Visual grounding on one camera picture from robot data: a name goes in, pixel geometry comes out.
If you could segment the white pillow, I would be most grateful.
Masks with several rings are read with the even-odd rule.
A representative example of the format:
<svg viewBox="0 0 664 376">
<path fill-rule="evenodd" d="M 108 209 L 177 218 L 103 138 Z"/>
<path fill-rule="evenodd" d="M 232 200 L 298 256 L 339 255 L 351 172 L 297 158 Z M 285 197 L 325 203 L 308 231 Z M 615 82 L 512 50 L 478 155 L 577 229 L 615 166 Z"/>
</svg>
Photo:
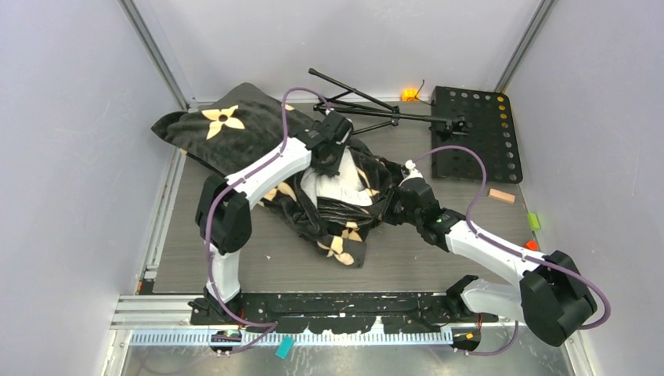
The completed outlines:
<svg viewBox="0 0 664 376">
<path fill-rule="evenodd" d="M 360 179 L 350 149 L 343 153 L 338 175 L 327 176 L 308 168 L 301 177 L 300 187 L 315 208 L 319 207 L 323 198 L 360 207 L 368 207 L 373 203 Z"/>
</svg>

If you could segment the black floral pillowcase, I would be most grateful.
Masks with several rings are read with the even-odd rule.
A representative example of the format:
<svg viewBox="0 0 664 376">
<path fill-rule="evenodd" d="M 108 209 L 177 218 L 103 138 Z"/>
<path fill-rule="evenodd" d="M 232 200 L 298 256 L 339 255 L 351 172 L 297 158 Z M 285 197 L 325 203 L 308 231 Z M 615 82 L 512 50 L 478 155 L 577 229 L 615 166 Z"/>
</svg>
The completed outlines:
<svg viewBox="0 0 664 376">
<path fill-rule="evenodd" d="M 284 125 L 294 133 L 315 123 L 291 105 L 283 105 L 255 85 L 243 83 L 208 108 L 162 116 L 151 130 L 213 172 L 230 175 L 277 146 Z M 360 268 L 366 257 L 368 234 L 379 224 L 376 217 L 380 203 L 390 188 L 401 183 L 402 166 L 374 154 L 354 136 L 348 137 L 346 149 L 350 149 L 360 179 L 370 193 L 371 206 L 323 198 L 315 208 L 300 187 L 304 171 L 279 183 L 260 204 L 321 255 Z"/>
</svg>

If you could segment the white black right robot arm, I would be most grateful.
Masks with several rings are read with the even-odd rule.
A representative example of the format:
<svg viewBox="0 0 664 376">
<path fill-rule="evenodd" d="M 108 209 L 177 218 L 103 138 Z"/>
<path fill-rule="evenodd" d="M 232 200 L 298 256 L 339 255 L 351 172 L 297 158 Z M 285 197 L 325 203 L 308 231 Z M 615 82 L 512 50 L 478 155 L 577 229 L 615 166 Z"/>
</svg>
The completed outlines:
<svg viewBox="0 0 664 376">
<path fill-rule="evenodd" d="M 442 207 L 420 176 L 389 190 L 381 221 L 409 224 L 425 243 L 477 262 L 503 279 L 494 284 L 469 275 L 450 287 L 446 303 L 454 320 L 467 321 L 476 313 L 502 316 L 559 346 L 597 312 L 596 296 L 570 256 L 530 251 L 479 228 Z"/>
</svg>

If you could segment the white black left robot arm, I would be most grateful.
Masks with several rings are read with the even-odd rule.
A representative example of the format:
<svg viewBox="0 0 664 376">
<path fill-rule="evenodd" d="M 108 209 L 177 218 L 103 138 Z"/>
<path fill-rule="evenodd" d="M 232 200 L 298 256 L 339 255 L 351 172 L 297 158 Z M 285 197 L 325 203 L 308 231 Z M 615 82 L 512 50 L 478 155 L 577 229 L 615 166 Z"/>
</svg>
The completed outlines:
<svg viewBox="0 0 664 376">
<path fill-rule="evenodd" d="M 210 314 L 221 324 L 240 314 L 240 250 L 252 234 L 251 210 L 279 183 L 314 168 L 328 175 L 338 171 L 352 121 L 335 110 L 321 122 L 294 133 L 248 167 L 225 178 L 213 178 L 201 193 L 196 221 L 208 256 L 206 292 Z"/>
</svg>

